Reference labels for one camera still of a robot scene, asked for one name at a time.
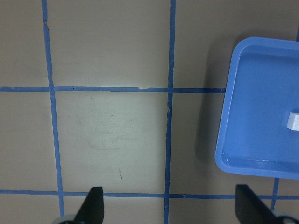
white cube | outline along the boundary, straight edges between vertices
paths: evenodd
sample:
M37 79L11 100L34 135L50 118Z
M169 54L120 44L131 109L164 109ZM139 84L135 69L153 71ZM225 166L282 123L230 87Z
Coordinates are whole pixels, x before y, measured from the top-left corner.
M290 113L287 128L299 131L299 113Z

small white object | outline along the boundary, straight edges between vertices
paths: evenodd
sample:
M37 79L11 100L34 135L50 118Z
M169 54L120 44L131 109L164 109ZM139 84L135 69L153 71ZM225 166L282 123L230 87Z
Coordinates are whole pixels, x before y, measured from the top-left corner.
M299 113L290 113L287 128L299 131Z

scratch mark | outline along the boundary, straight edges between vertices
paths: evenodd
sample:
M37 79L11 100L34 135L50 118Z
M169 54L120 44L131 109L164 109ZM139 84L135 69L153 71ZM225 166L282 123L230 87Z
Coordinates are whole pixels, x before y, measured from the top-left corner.
M121 177L121 180L122 180L121 170L120 170L120 169L118 169L118 171L120 172L120 177Z

blue grid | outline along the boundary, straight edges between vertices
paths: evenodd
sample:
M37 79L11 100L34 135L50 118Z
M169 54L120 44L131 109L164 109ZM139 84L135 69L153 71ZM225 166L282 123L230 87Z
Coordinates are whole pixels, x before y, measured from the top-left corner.
M174 43L175 43L175 16L176 16L176 0L170 0L170 39L169 39L169 74L167 88L147 88L140 89L138 87L90 87L90 86L54 86L52 80L52 62L50 52L50 33L47 27L47 0L42 1L43 10L43 30L48 71L48 87L0 87L0 92L49 92L51 99L51 114L54 136L54 149L57 172L57 189L58 191L35 191L35 190L0 190L0 194L25 194L25 195L52 195L59 198L60 216L64 216L63 196L86 196L87 192L68 192L63 191L59 140L57 128L57 112L55 92L66 91L109 91L109 92L163 92L168 94L167 113L167 133L166 133L166 166L165 166L165 190L164 194L147 194L147 193L104 193L105 197L150 197L164 198L164 224L168 224L169 216L169 199L234 199L234 195L190 195L190 194L170 194L170 170L171 170L171 122L172 122L172 99L174 93L218 93L224 94L224 88L174 88L173 87L173 68L174 68ZM297 41L299 41L299 28L297 31ZM275 178L272 195L260 195L260 199L271 200L271 209L275 208L277 200L299 200L299 196L278 196L279 178Z

blue tray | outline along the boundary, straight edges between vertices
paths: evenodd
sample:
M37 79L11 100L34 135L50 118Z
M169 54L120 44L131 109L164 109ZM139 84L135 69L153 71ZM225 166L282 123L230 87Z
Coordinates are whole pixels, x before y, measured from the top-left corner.
M236 174L299 179L299 42L251 37L235 48L215 161Z

